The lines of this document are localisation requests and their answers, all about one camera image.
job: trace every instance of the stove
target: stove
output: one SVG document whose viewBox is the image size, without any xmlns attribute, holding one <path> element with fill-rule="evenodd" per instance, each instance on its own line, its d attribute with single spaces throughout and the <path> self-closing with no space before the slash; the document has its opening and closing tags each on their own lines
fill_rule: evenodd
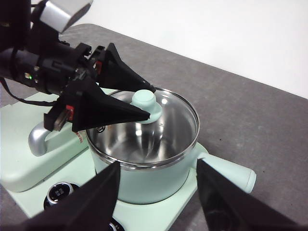
<svg viewBox="0 0 308 231">
<path fill-rule="evenodd" d="M 103 90 L 107 94 L 113 91 Z M 28 99 L 53 101 L 56 97 L 37 93 Z M 81 186 L 96 174 L 87 141 L 84 139 L 80 143 L 79 137 L 68 133 L 70 125 L 48 136 L 45 155 L 36 157 L 31 153 L 28 135 L 48 110 L 48 107 L 23 103 L 7 105 L 0 110 L 1 183 L 29 218 L 44 210 L 47 192 L 54 184 L 69 182 Z M 196 148 L 201 153 L 207 153 L 200 144 Z M 166 231 L 196 189 L 196 171 L 191 168 L 183 186 L 171 197 L 148 205 L 133 205 L 118 200 L 113 217 L 126 231 Z"/>
</svg>

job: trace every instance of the pot handle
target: pot handle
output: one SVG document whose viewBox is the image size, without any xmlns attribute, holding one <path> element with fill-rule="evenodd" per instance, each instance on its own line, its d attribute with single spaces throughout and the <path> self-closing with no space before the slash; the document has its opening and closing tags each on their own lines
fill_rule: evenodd
<svg viewBox="0 0 308 231">
<path fill-rule="evenodd" d="M 254 188 L 257 175 L 254 170 L 238 165 L 228 160 L 209 154 L 206 150 L 199 153 L 198 159 L 202 159 L 213 169 L 230 180 L 246 193 L 251 193 Z"/>
<path fill-rule="evenodd" d="M 44 128 L 44 122 L 38 123 L 28 137 L 29 148 L 33 155 L 42 156 L 47 151 L 45 139 L 51 131 Z"/>
</svg>

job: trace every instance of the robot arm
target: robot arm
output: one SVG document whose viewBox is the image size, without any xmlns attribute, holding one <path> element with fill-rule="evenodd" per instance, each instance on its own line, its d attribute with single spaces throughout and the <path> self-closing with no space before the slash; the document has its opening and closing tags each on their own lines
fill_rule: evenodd
<svg viewBox="0 0 308 231">
<path fill-rule="evenodd" d="M 44 127 L 50 131 L 60 130 L 66 121 L 77 132 L 149 118 L 149 113 L 104 94 L 100 88 L 155 91 L 121 60 L 113 43 L 107 48 L 98 46 L 92 52 L 87 44 L 72 48 L 59 40 L 59 32 L 83 16 L 91 3 L 43 0 L 31 14 L 30 0 L 12 0 L 1 9 L 1 83 L 7 90 L 4 78 L 8 78 L 40 92 L 59 95 L 57 101 L 50 103 L 21 100 L 52 106 L 44 115 Z"/>
</svg>

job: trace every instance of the red tag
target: red tag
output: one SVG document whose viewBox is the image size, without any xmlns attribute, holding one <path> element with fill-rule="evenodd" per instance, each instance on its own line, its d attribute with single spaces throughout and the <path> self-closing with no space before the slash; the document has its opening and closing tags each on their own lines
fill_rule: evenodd
<svg viewBox="0 0 308 231">
<path fill-rule="evenodd" d="M 75 132 L 75 134 L 78 136 L 80 143 L 83 142 L 82 136 L 79 132 Z"/>
<path fill-rule="evenodd" d="M 73 116 L 74 116 L 74 107 L 71 105 L 67 105 L 66 109 L 70 112 L 68 120 L 72 121 L 73 120 Z"/>
<path fill-rule="evenodd" d="M 101 61 L 96 61 L 95 69 L 99 75 L 101 74 L 102 66 L 103 66 L 103 63 Z"/>
</svg>

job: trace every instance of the silver handle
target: silver handle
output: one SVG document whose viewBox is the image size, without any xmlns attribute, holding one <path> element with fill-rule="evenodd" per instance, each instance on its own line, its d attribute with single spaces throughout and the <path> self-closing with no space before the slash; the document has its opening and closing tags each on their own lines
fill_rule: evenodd
<svg viewBox="0 0 308 231">
<path fill-rule="evenodd" d="M 37 124 L 29 134 L 28 143 L 33 155 L 42 156 L 47 151 L 46 137 L 51 133 L 44 128 L 44 122 Z"/>
</svg>

